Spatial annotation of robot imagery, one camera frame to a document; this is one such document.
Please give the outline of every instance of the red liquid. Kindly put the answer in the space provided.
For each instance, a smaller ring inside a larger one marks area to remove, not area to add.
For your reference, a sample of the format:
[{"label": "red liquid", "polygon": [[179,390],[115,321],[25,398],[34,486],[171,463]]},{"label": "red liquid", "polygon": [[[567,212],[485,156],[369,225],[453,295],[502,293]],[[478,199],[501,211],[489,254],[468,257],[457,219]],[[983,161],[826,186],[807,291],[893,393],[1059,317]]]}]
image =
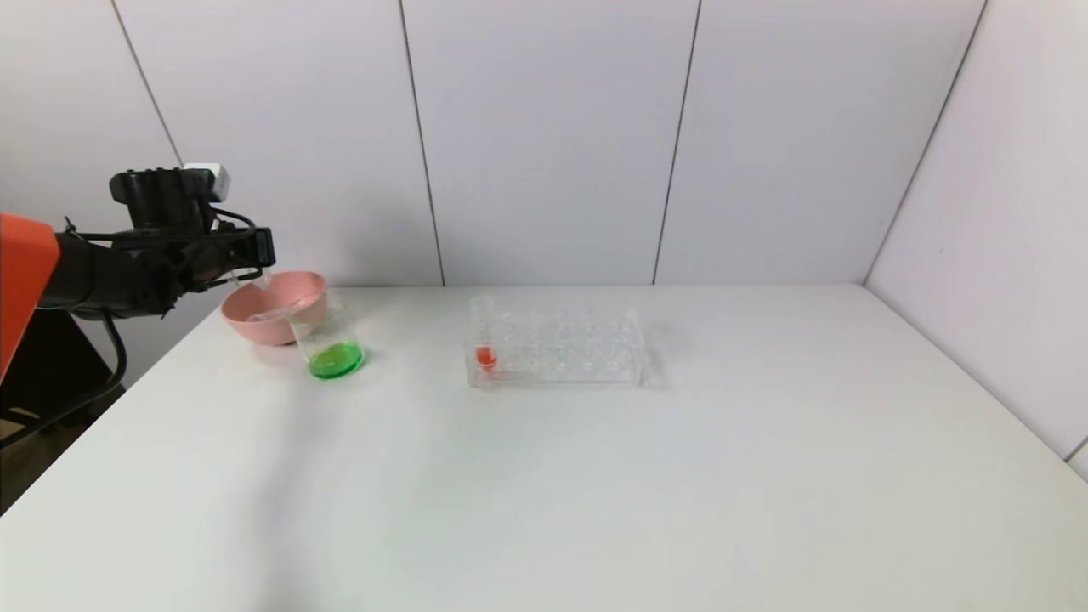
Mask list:
[{"label": "red liquid", "polygon": [[480,369],[491,371],[497,362],[498,358],[495,357],[495,352],[491,350],[491,346],[477,346],[477,363],[480,364]]}]

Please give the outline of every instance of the test tube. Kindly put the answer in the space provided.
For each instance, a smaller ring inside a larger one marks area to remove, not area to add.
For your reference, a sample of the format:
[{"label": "test tube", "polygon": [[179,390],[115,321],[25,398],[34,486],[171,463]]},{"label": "test tube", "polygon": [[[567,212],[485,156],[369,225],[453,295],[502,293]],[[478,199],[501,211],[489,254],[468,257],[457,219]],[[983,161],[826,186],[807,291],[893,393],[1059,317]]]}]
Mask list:
[{"label": "test tube", "polygon": [[498,358],[491,345],[491,318],[495,311],[495,301],[485,295],[478,295],[469,303],[472,315],[475,318],[475,352],[477,364],[483,371],[494,369]]}]

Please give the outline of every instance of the black cable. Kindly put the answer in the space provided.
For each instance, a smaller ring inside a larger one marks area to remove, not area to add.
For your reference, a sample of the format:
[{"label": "black cable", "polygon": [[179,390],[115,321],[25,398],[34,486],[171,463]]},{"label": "black cable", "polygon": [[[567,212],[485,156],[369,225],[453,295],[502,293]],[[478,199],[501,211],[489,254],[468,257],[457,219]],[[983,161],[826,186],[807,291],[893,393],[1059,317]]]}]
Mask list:
[{"label": "black cable", "polygon": [[201,285],[199,289],[193,289],[193,290],[189,290],[189,291],[193,291],[193,292],[196,292],[196,293],[201,293],[201,292],[208,291],[209,289],[219,286],[221,284],[226,284],[226,283],[228,283],[231,281],[239,282],[239,283],[242,281],[251,281],[251,280],[261,278],[264,274],[263,270],[264,270],[264,268],[257,268],[252,272],[248,272],[248,273],[245,273],[245,274],[242,274],[242,276],[238,276],[238,277],[232,277],[230,279],[214,280],[214,281],[211,281],[209,283],[206,283],[206,284]]},{"label": "black cable", "polygon": [[38,431],[49,427],[50,425],[57,423],[58,420],[66,417],[67,415],[74,413],[75,411],[86,406],[87,404],[98,400],[102,395],[106,395],[112,391],[118,384],[121,384],[121,377],[125,376],[125,369],[128,367],[128,355],[125,353],[125,344],[121,341],[121,334],[118,333],[118,327],[113,323],[113,317],[110,316],[108,310],[102,310],[102,323],[106,325],[106,332],[110,335],[110,342],[113,343],[113,350],[118,353],[118,367],[113,370],[110,378],[102,384],[87,391],[75,402],[69,405],[66,408],[58,411],[49,418],[44,418],[39,423],[32,426],[24,427],[18,431],[12,433],[11,436],[0,440],[0,449],[5,449],[20,440],[33,436]]},{"label": "black cable", "polygon": [[223,232],[218,234],[196,234],[196,235],[173,235],[173,234],[154,234],[154,235],[141,235],[141,234],[85,234],[83,232],[76,233],[77,236],[85,241],[90,242],[115,242],[124,241],[127,243],[157,243],[161,244],[164,242],[226,242],[248,238],[249,236],[257,233],[257,224],[250,221],[248,218],[238,215],[237,212],[231,212],[230,210],[223,210],[220,208],[212,208],[215,215],[222,215],[223,217],[228,217],[242,221],[246,224],[246,229],[240,232]]}]

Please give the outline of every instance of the wooden floor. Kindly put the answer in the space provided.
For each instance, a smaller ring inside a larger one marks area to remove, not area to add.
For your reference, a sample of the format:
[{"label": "wooden floor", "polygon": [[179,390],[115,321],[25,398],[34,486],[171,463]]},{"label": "wooden floor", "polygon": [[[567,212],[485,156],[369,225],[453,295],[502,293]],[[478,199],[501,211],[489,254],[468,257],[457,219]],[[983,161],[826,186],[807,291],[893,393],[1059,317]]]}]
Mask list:
[{"label": "wooden floor", "polygon": [[[72,442],[90,427],[94,419],[106,412],[122,393],[124,389],[115,389],[91,407],[85,408],[88,412],[86,418],[64,419],[75,423],[70,425],[65,425],[64,421],[59,423],[0,451],[0,514],[7,512],[11,504],[15,503],[15,500],[34,485],[57,457],[61,456]],[[22,427],[0,419],[0,439],[11,436]]]}]

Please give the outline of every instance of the tabletop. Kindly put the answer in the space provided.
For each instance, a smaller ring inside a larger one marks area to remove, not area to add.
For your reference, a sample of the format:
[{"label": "tabletop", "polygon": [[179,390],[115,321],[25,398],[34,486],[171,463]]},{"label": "tabletop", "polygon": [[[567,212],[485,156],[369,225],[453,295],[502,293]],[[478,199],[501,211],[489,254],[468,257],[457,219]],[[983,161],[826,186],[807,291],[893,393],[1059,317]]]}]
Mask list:
[{"label": "tabletop", "polygon": [[1088,610],[1088,486],[864,289],[632,306],[639,389],[470,388],[481,290],[344,290],[309,377],[212,314],[0,517],[0,609]]}]

